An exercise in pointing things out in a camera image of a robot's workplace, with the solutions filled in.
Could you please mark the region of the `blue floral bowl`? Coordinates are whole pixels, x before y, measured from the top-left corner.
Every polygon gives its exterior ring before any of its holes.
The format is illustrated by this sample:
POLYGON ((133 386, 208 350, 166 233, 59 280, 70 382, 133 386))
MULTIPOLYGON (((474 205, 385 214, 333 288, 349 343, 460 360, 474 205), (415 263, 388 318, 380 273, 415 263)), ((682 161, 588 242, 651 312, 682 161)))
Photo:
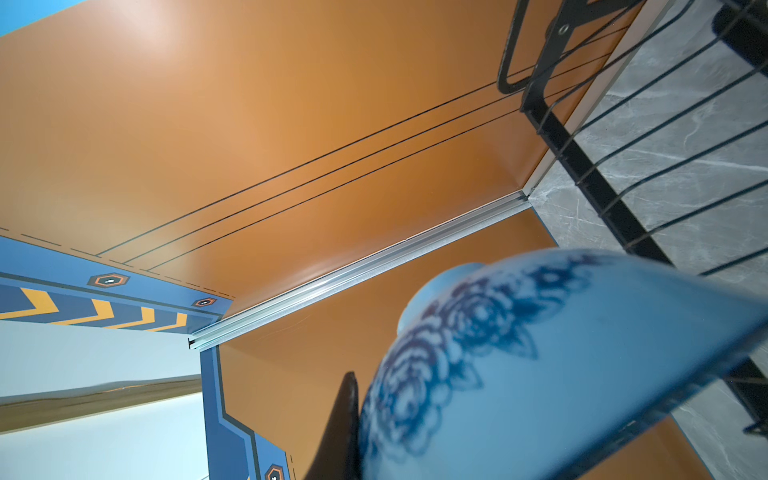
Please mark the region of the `blue floral bowl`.
POLYGON ((470 263, 403 311, 360 418, 365 479, 575 479, 743 361, 767 301, 606 250, 470 263))

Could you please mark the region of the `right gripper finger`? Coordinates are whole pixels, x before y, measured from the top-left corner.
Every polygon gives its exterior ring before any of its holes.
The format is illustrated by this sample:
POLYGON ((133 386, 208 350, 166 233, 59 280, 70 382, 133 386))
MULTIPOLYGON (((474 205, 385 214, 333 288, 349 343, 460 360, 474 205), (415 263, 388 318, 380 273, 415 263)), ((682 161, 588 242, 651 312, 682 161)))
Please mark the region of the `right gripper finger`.
POLYGON ((306 480, 360 478, 359 390, 353 372, 344 375, 306 480))

